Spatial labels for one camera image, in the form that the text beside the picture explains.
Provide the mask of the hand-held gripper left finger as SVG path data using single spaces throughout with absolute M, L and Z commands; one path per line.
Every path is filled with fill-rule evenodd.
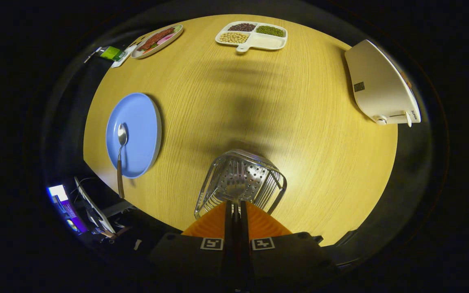
M 224 258 L 231 239 L 232 203 L 223 202 L 184 232 L 168 232 L 149 254 L 161 291 L 225 291 Z

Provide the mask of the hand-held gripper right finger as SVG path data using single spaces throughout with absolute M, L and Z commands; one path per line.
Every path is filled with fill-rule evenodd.
M 340 274 L 318 237 L 292 233 L 255 205 L 240 203 L 242 291 L 316 291 Z

